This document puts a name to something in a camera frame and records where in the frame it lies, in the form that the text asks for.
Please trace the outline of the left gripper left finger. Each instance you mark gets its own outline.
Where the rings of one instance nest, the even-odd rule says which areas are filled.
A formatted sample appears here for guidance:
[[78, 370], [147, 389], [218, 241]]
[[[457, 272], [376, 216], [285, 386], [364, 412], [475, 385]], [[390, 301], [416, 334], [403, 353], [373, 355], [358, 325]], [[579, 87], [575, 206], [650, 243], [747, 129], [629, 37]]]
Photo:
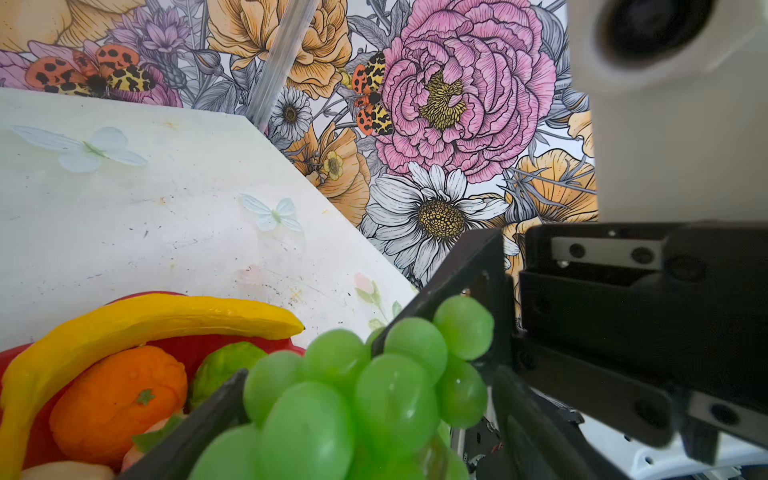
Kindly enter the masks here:
[[218, 435], [248, 422], [243, 404], [247, 375], [246, 369], [237, 371], [164, 440], [116, 479], [186, 479], [199, 456]]

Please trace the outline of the green fake grapes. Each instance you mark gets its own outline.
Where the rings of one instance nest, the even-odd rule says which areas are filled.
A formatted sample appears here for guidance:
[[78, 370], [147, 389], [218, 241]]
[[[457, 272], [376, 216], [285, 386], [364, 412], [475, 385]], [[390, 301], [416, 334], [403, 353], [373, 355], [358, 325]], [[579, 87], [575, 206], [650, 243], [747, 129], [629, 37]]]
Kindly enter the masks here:
[[454, 296], [362, 340], [347, 330], [306, 353], [279, 351], [248, 372], [246, 420], [219, 434], [194, 479], [466, 479], [447, 434], [482, 419], [487, 387], [474, 361], [495, 327], [478, 301]]

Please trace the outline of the cream fake garlic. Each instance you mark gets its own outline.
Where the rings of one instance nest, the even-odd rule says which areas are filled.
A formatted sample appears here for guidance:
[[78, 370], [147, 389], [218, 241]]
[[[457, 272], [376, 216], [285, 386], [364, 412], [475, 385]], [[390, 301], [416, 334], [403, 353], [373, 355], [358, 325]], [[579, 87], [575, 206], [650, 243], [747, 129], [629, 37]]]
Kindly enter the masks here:
[[21, 480], [113, 480], [114, 471], [104, 465], [76, 461], [50, 462], [27, 468]]

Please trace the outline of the yellow fake banana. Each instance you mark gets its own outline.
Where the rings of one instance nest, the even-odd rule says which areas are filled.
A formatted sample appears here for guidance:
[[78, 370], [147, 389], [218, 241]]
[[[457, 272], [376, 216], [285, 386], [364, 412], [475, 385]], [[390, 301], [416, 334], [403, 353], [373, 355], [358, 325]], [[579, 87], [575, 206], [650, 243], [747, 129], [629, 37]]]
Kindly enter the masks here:
[[304, 331], [290, 311], [266, 303], [206, 296], [144, 294], [65, 322], [40, 340], [1, 354], [1, 476], [17, 479], [39, 411], [97, 361], [130, 347], [176, 337], [228, 335], [270, 341]]

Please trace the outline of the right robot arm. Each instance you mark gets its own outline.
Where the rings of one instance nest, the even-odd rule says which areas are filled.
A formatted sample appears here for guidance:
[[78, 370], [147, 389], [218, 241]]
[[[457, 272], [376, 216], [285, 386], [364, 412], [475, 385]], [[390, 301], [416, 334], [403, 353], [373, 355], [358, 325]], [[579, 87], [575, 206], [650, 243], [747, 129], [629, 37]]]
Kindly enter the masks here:
[[474, 479], [733, 478], [767, 461], [767, 227], [545, 224], [526, 265], [462, 234], [403, 309], [467, 293], [495, 321], [475, 366], [493, 421], [452, 440]]

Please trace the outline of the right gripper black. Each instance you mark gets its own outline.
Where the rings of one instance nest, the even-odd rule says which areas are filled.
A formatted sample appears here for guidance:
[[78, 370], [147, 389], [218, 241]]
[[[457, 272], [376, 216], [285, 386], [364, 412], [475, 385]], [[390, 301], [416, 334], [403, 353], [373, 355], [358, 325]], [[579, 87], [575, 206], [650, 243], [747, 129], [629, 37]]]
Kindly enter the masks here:
[[767, 227], [561, 223], [525, 233], [518, 374], [653, 447], [767, 444]]

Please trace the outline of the orange fake fruit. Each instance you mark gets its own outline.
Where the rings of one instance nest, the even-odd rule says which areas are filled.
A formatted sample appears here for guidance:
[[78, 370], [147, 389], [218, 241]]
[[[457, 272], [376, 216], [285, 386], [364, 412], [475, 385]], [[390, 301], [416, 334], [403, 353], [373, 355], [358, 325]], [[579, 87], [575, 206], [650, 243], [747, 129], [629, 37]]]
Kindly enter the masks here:
[[76, 379], [55, 404], [49, 426], [69, 459], [116, 469], [133, 438], [180, 411], [187, 392], [182, 363], [157, 347], [133, 348]]

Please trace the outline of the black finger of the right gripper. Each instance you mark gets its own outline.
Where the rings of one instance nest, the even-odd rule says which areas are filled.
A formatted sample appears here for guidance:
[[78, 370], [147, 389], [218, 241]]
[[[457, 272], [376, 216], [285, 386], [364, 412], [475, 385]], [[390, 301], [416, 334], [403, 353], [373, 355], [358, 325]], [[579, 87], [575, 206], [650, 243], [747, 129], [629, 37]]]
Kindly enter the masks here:
[[504, 270], [504, 236], [499, 229], [470, 230], [462, 234], [435, 275], [374, 340], [374, 357], [384, 351], [386, 336], [408, 317], [433, 318], [448, 298], [468, 292], [493, 316], [495, 326], [489, 351], [473, 362], [481, 372], [513, 365], [516, 327], [514, 289]]

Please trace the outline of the small red fake strawberry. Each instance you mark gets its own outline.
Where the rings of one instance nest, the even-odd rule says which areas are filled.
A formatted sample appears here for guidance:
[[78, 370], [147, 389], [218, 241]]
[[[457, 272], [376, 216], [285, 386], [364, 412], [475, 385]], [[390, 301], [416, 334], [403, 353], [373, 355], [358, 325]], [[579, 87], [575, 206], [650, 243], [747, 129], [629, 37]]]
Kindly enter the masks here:
[[185, 420], [185, 418], [186, 415], [184, 413], [175, 412], [171, 416], [160, 420], [149, 427], [144, 433], [133, 436], [133, 446], [123, 457], [120, 472], [128, 470], [152, 448], [160, 444]]

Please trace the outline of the green fake pepper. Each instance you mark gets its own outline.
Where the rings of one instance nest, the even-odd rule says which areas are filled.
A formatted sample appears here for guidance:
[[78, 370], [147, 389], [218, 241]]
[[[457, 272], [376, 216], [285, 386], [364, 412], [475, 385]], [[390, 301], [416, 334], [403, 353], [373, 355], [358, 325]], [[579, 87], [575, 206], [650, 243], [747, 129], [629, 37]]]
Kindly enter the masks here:
[[239, 370], [250, 370], [267, 353], [249, 342], [226, 345], [202, 362], [190, 387], [188, 405], [195, 410]]

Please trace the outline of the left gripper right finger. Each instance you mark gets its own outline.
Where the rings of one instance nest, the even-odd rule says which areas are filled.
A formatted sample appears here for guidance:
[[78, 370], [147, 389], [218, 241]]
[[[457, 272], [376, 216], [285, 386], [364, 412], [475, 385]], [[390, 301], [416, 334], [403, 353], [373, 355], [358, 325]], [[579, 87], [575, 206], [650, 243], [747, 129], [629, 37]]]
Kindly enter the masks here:
[[513, 479], [627, 477], [511, 368], [495, 370], [491, 393]]

